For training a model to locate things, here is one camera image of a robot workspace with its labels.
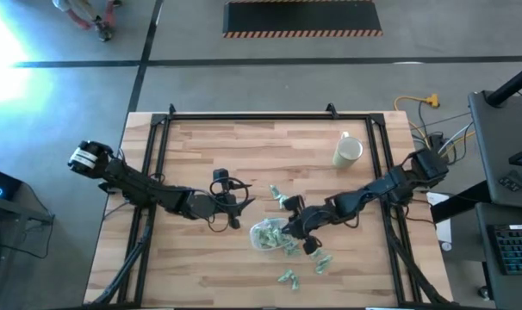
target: concrete floor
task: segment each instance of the concrete floor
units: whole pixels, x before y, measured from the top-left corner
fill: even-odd
[[[92,2],[102,9],[103,1]],[[223,0],[165,0],[150,59],[522,55],[522,1],[375,2],[382,38],[224,40]],[[106,195],[65,163],[81,140],[118,146],[138,68],[1,65],[140,60],[154,4],[127,0],[117,9],[115,38],[103,44],[49,1],[0,0],[0,171],[29,183],[56,214],[48,258],[17,255],[2,308],[71,307],[83,300]],[[340,110],[387,110],[397,96],[437,93],[441,108],[423,110],[429,123],[469,111],[471,91],[495,89],[521,69],[522,62],[149,67],[137,110],[166,111],[171,102],[179,111],[322,110],[329,102]],[[419,123],[417,107],[401,103]],[[467,115],[430,131],[450,137],[469,122]],[[456,193],[484,179],[476,140],[467,148],[438,190]],[[469,215],[454,219],[453,236],[474,224]],[[43,251],[45,238],[30,236],[26,248]],[[455,300],[491,307],[475,295],[483,284],[480,265],[458,259],[462,242],[455,237],[444,255]]]

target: wooden table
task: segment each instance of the wooden table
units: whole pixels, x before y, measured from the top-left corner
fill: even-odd
[[[413,151],[407,116],[404,112],[383,113],[393,158],[399,163]],[[121,148],[128,164],[138,170],[151,116],[132,113],[127,120]],[[350,169],[341,171],[332,167],[332,154],[342,131],[363,142],[364,154]],[[157,153],[154,149],[153,163]],[[379,150],[379,154],[385,163],[383,151]],[[314,231],[323,249],[334,257],[322,276],[314,272],[315,263],[306,255],[285,257],[281,251],[255,251],[249,237],[250,228],[259,221],[289,216],[272,200],[270,184],[285,195],[304,195],[307,205],[320,205],[329,195],[374,180],[363,121],[172,121],[165,184],[206,189],[212,181],[212,170],[217,168],[227,168],[232,177],[253,184],[250,191],[256,200],[239,218],[242,228],[214,233],[204,220],[186,220],[159,208],[143,307],[396,306],[377,202],[366,206],[357,229],[341,225]],[[110,197],[107,211],[121,202],[120,196]],[[102,293],[121,267],[132,212],[130,207],[122,208],[103,222],[86,301]],[[409,216],[431,219],[429,208],[420,202],[410,205]],[[224,223],[225,217],[220,214],[214,228]],[[433,226],[409,221],[408,231],[416,263],[440,294],[451,300]],[[287,268],[299,276],[298,291],[292,291],[289,283],[277,282]],[[407,299],[411,300],[404,266],[401,273]],[[129,296],[134,292],[133,277],[128,292]]]

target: yellow extension cord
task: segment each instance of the yellow extension cord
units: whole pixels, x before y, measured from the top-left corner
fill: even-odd
[[[403,99],[409,99],[409,100],[414,100],[416,102],[424,102],[424,103],[427,103],[427,104],[430,104],[432,107],[434,108],[437,108],[438,107],[438,103],[436,103],[436,100],[437,100],[437,96],[431,96],[431,97],[428,97],[428,98],[418,98],[418,97],[414,97],[414,96],[398,96],[395,98],[395,101],[393,102],[393,107],[395,108],[395,111],[400,111],[399,110],[399,107],[397,107],[397,103],[400,101],[400,100],[403,100]],[[426,143],[426,146],[427,148],[429,149],[430,148],[430,144],[429,142],[427,141],[427,137],[424,135],[424,133],[422,133],[421,130],[419,130],[419,126],[416,126],[416,124],[412,123],[411,121],[408,121],[408,123],[410,124],[410,126],[414,127],[414,129],[416,129],[418,131],[418,133],[420,134],[420,136],[422,137],[422,139],[424,140],[424,142]],[[475,134],[475,131],[471,132],[471,133],[468,133],[466,134],[466,136],[464,137],[460,137],[456,140],[454,140],[454,142],[451,144],[451,146],[449,146],[449,148],[447,148],[446,152],[444,152],[443,154],[441,154],[441,157],[444,157],[446,156],[449,152],[451,152],[453,149],[454,149],[454,146],[460,142],[462,142],[464,139],[467,139],[471,136],[473,136]]]

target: plastic container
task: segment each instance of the plastic container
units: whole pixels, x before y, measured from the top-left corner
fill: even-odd
[[[282,219],[282,218],[266,219],[266,220],[263,220],[260,223],[255,224],[252,227],[252,229],[250,229],[250,240],[252,241],[252,246],[253,246],[254,249],[256,249],[258,251],[272,251],[272,250],[283,248],[285,245],[287,245],[287,244],[289,244],[289,243],[291,243],[293,241],[293,239],[290,236],[288,243],[284,243],[282,245],[275,246],[275,247],[272,247],[272,248],[264,248],[259,243],[259,240],[256,238],[256,236],[253,233],[253,231],[256,228],[258,228],[258,227],[259,228],[266,228],[266,227],[268,227],[268,222],[271,223],[273,226],[278,226],[278,227],[282,228],[282,227],[286,226],[286,224],[288,224],[288,219]]]

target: keyboard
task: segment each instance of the keyboard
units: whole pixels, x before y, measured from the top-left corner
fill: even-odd
[[[493,244],[503,275],[522,275],[522,225],[489,226]]]

